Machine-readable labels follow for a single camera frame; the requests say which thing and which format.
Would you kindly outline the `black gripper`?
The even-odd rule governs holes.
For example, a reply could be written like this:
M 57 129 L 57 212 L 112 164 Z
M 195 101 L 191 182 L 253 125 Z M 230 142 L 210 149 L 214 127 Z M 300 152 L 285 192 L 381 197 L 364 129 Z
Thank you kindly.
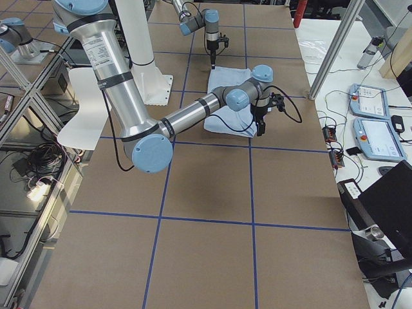
M 256 123 L 257 136 L 265 134 L 266 123 L 264 122 L 264 117 L 268 113 L 267 106 L 254 106 L 254 122 Z
M 211 69 L 214 70 L 214 55 L 216 54 L 216 50 L 218 49 L 218 42 L 207 40 L 206 47 L 210 52 Z

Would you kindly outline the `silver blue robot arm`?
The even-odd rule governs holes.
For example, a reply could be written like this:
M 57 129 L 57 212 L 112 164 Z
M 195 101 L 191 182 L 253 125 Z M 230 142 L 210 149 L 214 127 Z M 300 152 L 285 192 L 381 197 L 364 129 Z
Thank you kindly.
M 217 50 L 220 43 L 224 42 L 225 47 L 227 37 L 221 35 L 219 31 L 219 13 L 215 9 L 203 9 L 199 11 L 198 7 L 192 1 L 171 1 L 179 19 L 179 27 L 182 35 L 187 36 L 197 30 L 204 29 L 205 49 L 210 56 L 211 69 L 216 67 Z
M 115 150 L 125 152 L 145 173 L 164 170 L 173 157 L 172 139 L 223 111 L 245 114 L 244 124 L 227 124 L 240 134 L 257 133 L 268 109 L 270 66 L 224 69 L 213 66 L 219 83 L 188 106 L 162 117 L 156 108 L 170 106 L 173 77 L 156 65 L 149 25 L 141 1 L 54 1 L 55 29 L 78 40 L 89 67 L 70 71 L 80 93 L 79 111 L 58 140 L 65 146 L 93 150 L 106 126 Z

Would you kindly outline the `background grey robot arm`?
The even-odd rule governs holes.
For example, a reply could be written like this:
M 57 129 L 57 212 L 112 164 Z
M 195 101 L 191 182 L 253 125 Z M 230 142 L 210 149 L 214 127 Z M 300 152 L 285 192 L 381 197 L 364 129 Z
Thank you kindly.
M 1 47 L 17 64 L 40 64 L 55 45 L 36 41 L 18 17 L 1 20 Z

